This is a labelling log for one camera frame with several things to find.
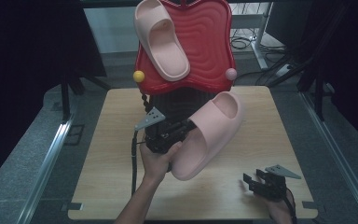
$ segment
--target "red wavy board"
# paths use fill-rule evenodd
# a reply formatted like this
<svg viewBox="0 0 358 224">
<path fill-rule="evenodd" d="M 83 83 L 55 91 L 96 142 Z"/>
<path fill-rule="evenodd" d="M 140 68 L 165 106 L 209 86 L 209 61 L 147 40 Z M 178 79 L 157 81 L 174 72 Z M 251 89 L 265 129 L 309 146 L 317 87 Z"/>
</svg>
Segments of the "red wavy board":
<svg viewBox="0 0 358 224">
<path fill-rule="evenodd" d="M 223 0 L 199 0 L 186 5 L 161 0 L 175 25 L 176 35 L 190 62 L 190 73 L 170 82 L 163 79 L 140 45 L 135 70 L 145 73 L 138 83 L 144 94 L 155 95 L 180 87 L 200 91 L 229 91 L 232 81 L 226 78 L 228 68 L 235 68 L 229 45 L 231 10 Z"/>
</svg>

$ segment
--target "wooden table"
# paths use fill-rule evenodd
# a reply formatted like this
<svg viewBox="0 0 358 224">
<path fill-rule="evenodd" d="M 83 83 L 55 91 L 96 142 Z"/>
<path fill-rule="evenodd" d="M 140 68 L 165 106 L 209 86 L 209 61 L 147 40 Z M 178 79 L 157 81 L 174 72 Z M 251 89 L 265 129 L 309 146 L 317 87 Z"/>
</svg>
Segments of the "wooden table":
<svg viewBox="0 0 358 224">
<path fill-rule="evenodd" d="M 298 218 L 314 218 L 318 212 L 303 208 L 313 202 L 281 118 L 266 87 L 234 87 L 246 113 L 236 136 L 196 177 L 180 181 L 167 174 L 158 188 L 147 219 L 259 219 L 269 218 L 264 204 L 244 184 L 242 174 L 280 164 L 301 175 L 286 178 L 296 199 Z M 131 139 L 134 125 L 145 117 L 138 89 L 107 93 L 89 153 L 69 210 L 71 219 L 115 219 L 131 196 Z M 138 140 L 143 132 L 138 133 Z M 138 156 L 138 181 L 144 175 Z"/>
</svg>

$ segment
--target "black stand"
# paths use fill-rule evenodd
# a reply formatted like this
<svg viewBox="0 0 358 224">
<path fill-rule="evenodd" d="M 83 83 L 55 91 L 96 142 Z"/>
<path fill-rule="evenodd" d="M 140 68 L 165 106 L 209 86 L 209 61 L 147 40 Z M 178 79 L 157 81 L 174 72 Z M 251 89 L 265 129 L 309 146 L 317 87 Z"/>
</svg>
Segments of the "black stand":
<svg viewBox="0 0 358 224">
<path fill-rule="evenodd" d="M 349 5 L 350 2 L 345 2 L 344 0 L 337 1 L 337 7 L 333 19 L 329 22 L 326 31 L 315 51 L 313 51 L 312 56 L 300 66 L 290 70 L 285 75 L 278 77 L 267 85 L 268 87 L 272 88 L 285 81 L 286 79 L 294 76 L 295 74 L 304 71 L 303 76 L 297 83 L 297 88 L 299 91 L 308 91 L 313 81 L 315 81 L 314 110 L 320 120 L 324 120 L 322 112 L 322 99 L 324 96 L 323 69 L 326 63 L 326 61 L 323 59 L 324 50 L 326 49 L 327 44 L 336 31 L 342 18 L 344 17 Z"/>
<path fill-rule="evenodd" d="M 87 80 L 93 82 L 97 86 L 109 91 L 112 89 L 108 84 L 102 82 L 97 77 L 90 76 L 85 72 L 79 73 L 63 73 L 62 80 L 61 80 L 61 93 L 62 93 L 62 123 L 66 123 L 71 116 L 71 108 L 69 105 L 69 88 L 74 92 L 76 95 L 81 95 L 84 93 L 85 87 L 83 86 L 79 74 L 86 78 Z"/>
</svg>

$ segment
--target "metal bracket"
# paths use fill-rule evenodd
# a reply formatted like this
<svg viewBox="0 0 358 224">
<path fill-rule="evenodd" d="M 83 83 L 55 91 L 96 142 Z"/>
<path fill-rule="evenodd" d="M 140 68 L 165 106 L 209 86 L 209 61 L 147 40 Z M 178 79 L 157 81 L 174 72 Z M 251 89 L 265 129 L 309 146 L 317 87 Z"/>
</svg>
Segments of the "metal bracket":
<svg viewBox="0 0 358 224">
<path fill-rule="evenodd" d="M 279 164 L 275 166 L 267 167 L 266 171 L 275 175 L 287 176 L 294 179 L 301 179 L 301 176 L 296 175 L 295 173 L 287 170 L 286 168 L 280 166 Z"/>
<path fill-rule="evenodd" d="M 135 131 L 139 131 L 143 128 L 147 128 L 155 123 L 165 120 L 165 116 L 153 107 L 146 117 L 135 125 Z"/>
<path fill-rule="evenodd" d="M 69 210 L 83 210 L 83 203 L 64 203 L 61 211 L 66 212 Z"/>
</svg>

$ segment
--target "pink slide sandal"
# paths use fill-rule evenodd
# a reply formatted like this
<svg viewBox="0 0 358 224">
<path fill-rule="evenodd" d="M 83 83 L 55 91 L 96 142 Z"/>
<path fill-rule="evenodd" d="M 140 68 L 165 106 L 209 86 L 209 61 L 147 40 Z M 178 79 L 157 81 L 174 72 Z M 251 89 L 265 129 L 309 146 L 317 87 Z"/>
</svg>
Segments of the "pink slide sandal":
<svg viewBox="0 0 358 224">
<path fill-rule="evenodd" d="M 142 47 L 161 77 L 177 81 L 188 75 L 190 63 L 176 36 L 172 19 L 159 0 L 144 0 L 138 4 L 134 26 Z"/>
<path fill-rule="evenodd" d="M 222 91 L 189 119 L 190 131 L 172 159 L 172 174 L 179 180 L 196 176 L 234 137 L 244 117 L 242 102 L 232 92 Z"/>
</svg>

